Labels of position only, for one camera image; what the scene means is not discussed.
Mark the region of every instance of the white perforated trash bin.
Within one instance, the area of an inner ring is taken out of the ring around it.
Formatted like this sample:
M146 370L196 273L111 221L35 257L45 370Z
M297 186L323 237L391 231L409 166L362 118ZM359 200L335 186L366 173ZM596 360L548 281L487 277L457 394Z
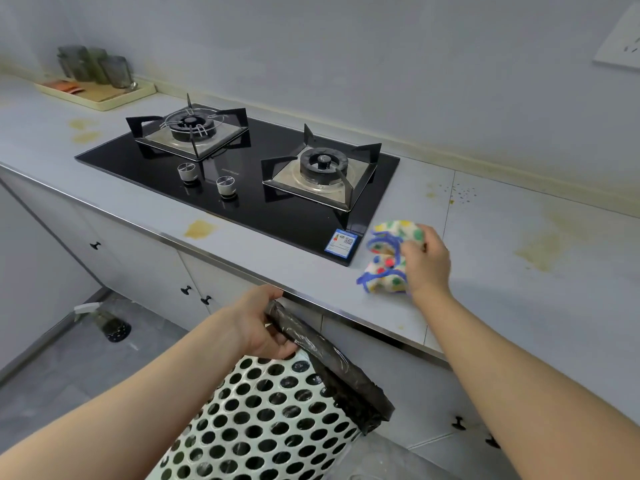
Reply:
M148 478L319 480L359 434L306 352L245 356Z

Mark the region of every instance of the baseboard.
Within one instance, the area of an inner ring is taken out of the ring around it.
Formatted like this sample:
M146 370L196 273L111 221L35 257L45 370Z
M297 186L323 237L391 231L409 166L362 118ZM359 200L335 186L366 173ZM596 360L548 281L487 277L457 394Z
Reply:
M20 68L10 63L0 61L0 69L23 79L32 81L42 80L47 75ZM613 210L621 214L640 217L640 199L604 189L587 187L585 185L567 182L553 177L535 174L514 167L498 165L453 152L398 140L393 136L370 132L361 128L349 128L334 121L322 120L313 114L300 114L284 111L280 108L252 104L248 101L238 101L216 96L197 89L186 89L170 82L137 76L139 79L153 82L158 92L170 96L186 98L187 92L191 100L214 107L245 107L247 113L255 119L264 120L283 126L300 129L302 122L313 124L314 133L318 136L350 144L368 144L374 139L383 144L385 153L411 158L450 168L478 177L489 178L498 182L516 185L524 189L541 192L576 202L585 203L602 209Z
M111 290L105 287L93 293L85 303L93 303L94 301L104 301L104 299L111 293ZM71 312L65 316L60 322L56 323L49 330L44 332L43 336L32 343L27 350L22 352L18 357L9 362L2 370L0 370L0 387L11 379L14 375L20 372L29 362L36 358L40 352L46 348L50 343L57 339L64 332L73 327L76 323L76 315Z

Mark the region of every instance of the person's right arm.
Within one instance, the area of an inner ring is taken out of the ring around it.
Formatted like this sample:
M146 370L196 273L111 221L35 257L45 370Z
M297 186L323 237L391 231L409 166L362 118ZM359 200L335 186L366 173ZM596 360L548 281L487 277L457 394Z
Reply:
M493 331L449 290L449 251L405 242L413 300L514 468L524 479L640 478L640 427Z

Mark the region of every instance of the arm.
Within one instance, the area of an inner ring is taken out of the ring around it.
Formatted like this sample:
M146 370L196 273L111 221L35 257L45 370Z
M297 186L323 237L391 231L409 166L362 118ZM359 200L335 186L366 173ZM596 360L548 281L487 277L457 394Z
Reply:
M282 291L256 287L213 314L132 377L0 456L6 480L139 480L242 355L284 358L296 346L263 309Z
M422 229L425 253L403 245L413 300L522 478L640 475L640 427L457 302L449 252L434 229Z

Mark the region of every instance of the silver knob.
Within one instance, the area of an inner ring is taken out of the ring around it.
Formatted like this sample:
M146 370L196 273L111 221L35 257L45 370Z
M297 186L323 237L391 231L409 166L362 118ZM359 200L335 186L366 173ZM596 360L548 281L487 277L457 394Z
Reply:
M233 197L236 194L236 179L234 177L224 176L216 180L218 192L222 197Z
M193 163L181 163L178 165L178 173L183 182L193 182L198 179L198 171Z

